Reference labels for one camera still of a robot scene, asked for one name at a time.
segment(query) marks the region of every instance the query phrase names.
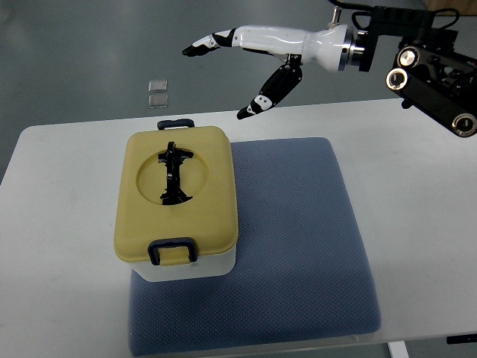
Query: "black object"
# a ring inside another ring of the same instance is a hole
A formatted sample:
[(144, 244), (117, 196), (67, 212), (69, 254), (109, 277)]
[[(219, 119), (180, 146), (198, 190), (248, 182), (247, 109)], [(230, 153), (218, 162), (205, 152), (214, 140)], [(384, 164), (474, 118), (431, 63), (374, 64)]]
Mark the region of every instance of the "black object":
[[(404, 98), (402, 108), (414, 105), (459, 137), (477, 133), (477, 60), (454, 52), (459, 12), (448, 8), (437, 11), (399, 7), (370, 7), (329, 0), (344, 9), (358, 10), (352, 15), (360, 30), (356, 43), (363, 48), (359, 70), (369, 72), (378, 38), (402, 37), (394, 67), (388, 73), (388, 88)], [(437, 13), (450, 11), (449, 24), (433, 28)], [(358, 17), (369, 17), (362, 26)]]
[(461, 343), (476, 343), (477, 334), (466, 334), (464, 336), (450, 336), (447, 337), (448, 345), (459, 345)]
[(151, 263), (154, 266), (160, 265), (160, 248), (179, 248), (183, 246), (187, 247), (187, 249), (189, 250), (189, 261), (191, 263), (197, 261), (198, 255), (195, 241), (190, 237), (180, 237), (177, 239), (161, 239), (151, 242), (148, 246), (148, 254), (149, 258), (151, 259)]
[(175, 121), (172, 120), (165, 120), (157, 122), (157, 129), (160, 131), (166, 128), (173, 128), (173, 127), (195, 127), (194, 121), (188, 118), (176, 119)]
[(187, 196), (180, 188), (180, 165), (193, 156), (191, 151), (177, 149), (175, 142), (169, 142), (165, 153), (158, 155), (159, 163), (165, 163), (167, 168), (167, 188), (160, 196), (162, 205), (176, 205), (192, 199), (192, 196)]

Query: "blue cushion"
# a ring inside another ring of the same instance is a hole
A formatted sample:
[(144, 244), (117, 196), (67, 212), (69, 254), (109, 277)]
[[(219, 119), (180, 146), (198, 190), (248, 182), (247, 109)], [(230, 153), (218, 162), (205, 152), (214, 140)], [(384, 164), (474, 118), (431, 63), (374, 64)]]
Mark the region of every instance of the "blue cushion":
[(135, 356), (371, 333), (376, 290), (332, 147), (324, 138), (232, 144), (236, 266), (150, 283), (134, 271)]

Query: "storage box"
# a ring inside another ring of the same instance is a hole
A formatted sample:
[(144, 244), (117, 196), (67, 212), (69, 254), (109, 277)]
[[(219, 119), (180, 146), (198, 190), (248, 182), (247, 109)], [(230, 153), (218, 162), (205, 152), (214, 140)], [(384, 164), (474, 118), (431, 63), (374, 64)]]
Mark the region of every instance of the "storage box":
[(232, 152), (220, 128), (132, 135), (114, 236), (121, 260), (148, 281), (226, 274), (238, 228)]

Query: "concrete floor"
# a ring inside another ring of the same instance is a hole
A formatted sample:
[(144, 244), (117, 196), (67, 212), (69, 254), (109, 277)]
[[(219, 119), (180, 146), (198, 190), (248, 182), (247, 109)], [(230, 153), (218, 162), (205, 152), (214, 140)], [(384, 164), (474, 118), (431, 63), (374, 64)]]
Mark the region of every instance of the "concrete floor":
[[(419, 0), (399, 5), (423, 8)], [(237, 48), (196, 58), (181, 50), (211, 32), (247, 24), (323, 30), (332, 9), (324, 0), (0, 0), (0, 180), (21, 131), (32, 125), (239, 110), (280, 62)], [(350, 14), (345, 10), (341, 22), (350, 24)], [(454, 27), (456, 51), (477, 57), (476, 26), (476, 18), (463, 18)], [(280, 105), (393, 98), (384, 79), (398, 42), (379, 41), (370, 73), (348, 67), (331, 74), (305, 65), (302, 83)], [(148, 109), (148, 82), (162, 78), (169, 106)], [(477, 357), (475, 343), (407, 345), (411, 358)], [(267, 357), (389, 356), (386, 345), (367, 345)]]

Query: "black handle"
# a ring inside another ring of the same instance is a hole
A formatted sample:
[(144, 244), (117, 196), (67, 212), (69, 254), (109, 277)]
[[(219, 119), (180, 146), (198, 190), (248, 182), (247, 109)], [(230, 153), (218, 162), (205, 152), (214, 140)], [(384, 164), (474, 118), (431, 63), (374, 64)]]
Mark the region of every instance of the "black handle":
[(189, 261), (194, 263), (197, 261), (197, 247), (195, 245), (195, 241), (190, 237), (180, 237), (177, 239), (162, 239), (156, 240), (149, 244), (148, 246), (148, 254), (149, 258), (151, 259), (151, 263), (154, 266), (158, 266), (161, 263), (159, 257), (159, 249), (160, 248), (179, 248), (185, 246), (189, 250)]
[(157, 122), (157, 129), (159, 129), (160, 131), (162, 131), (163, 129), (166, 129), (166, 128), (174, 128), (174, 127), (193, 128), (193, 127), (195, 127), (195, 124), (194, 124), (193, 120), (187, 119), (187, 118), (176, 119), (175, 121), (167, 119), (165, 121)]

